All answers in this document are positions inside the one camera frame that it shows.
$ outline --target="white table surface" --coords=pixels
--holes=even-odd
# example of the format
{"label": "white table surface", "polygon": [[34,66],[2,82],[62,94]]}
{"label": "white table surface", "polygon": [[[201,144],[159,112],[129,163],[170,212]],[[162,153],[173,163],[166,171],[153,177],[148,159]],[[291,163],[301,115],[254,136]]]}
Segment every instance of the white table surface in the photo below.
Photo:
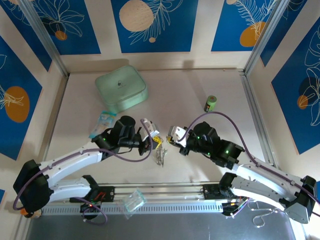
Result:
{"label": "white table surface", "polygon": [[[155,122],[160,135],[165,139],[170,126],[189,126],[204,113],[204,105],[209,95],[217,97],[215,111],[230,116],[238,125],[253,155],[264,159],[254,126],[249,105],[237,70],[157,70],[141,71],[147,83],[149,98],[117,115],[128,115],[136,120],[136,130],[140,119]],[[105,73],[72,73],[58,114],[47,160],[65,155],[86,144],[90,132],[97,123],[101,111],[106,110],[95,86],[95,79]],[[216,128],[225,140],[242,146],[240,139],[228,120],[219,115],[209,115],[206,121]],[[179,154],[179,148],[168,143],[164,167],[155,162],[154,151],[141,163],[129,163],[116,157],[82,168],[68,176],[69,179],[91,175],[102,183],[175,183],[219,181],[225,169],[217,167],[199,153],[188,156]],[[137,149],[123,154],[130,159],[140,159]]]}

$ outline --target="transparent plastic object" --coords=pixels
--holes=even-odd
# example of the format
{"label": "transparent plastic object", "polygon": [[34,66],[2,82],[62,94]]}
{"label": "transparent plastic object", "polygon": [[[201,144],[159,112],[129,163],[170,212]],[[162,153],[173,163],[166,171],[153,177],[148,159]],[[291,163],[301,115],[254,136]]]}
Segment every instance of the transparent plastic object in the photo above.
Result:
{"label": "transparent plastic object", "polygon": [[95,85],[110,112],[119,113],[148,98],[148,87],[133,66],[100,76]]}
{"label": "transparent plastic object", "polygon": [[147,200],[142,192],[137,188],[132,194],[122,200],[123,213],[129,219],[135,212],[146,204]]}

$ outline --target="beige circle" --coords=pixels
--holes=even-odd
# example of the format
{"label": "beige circle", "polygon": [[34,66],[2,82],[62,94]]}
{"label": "beige circle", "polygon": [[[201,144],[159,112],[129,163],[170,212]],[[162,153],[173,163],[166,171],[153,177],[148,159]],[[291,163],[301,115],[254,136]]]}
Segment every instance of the beige circle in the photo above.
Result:
{"label": "beige circle", "polygon": [[238,0],[226,0],[226,3],[231,5],[231,4],[235,4]]}
{"label": "beige circle", "polygon": [[15,5],[19,5],[18,0],[9,0],[9,2],[15,4]]}
{"label": "beige circle", "polygon": [[154,22],[151,8],[141,0],[130,0],[120,9],[120,22],[131,32],[144,31]]}
{"label": "beige circle", "polygon": [[149,38],[149,42],[153,44],[153,43],[156,42],[156,39],[155,39],[154,37],[150,37],[150,38]]}

